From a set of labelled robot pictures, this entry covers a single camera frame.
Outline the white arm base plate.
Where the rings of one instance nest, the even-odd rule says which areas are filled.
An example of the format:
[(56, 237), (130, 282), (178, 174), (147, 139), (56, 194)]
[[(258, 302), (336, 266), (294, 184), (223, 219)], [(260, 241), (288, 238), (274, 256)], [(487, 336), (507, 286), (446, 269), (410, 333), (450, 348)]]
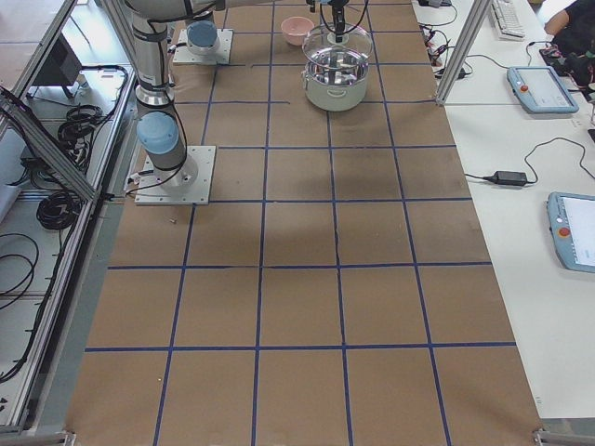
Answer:
[(146, 156), (143, 168), (152, 172), (140, 178), (135, 204), (208, 204), (216, 150), (215, 146), (189, 146), (185, 164), (170, 173), (155, 169)]
[(173, 56), (175, 65), (228, 65), (231, 56), (233, 29), (218, 29), (218, 37), (212, 46), (192, 43), (187, 30), (180, 31)]

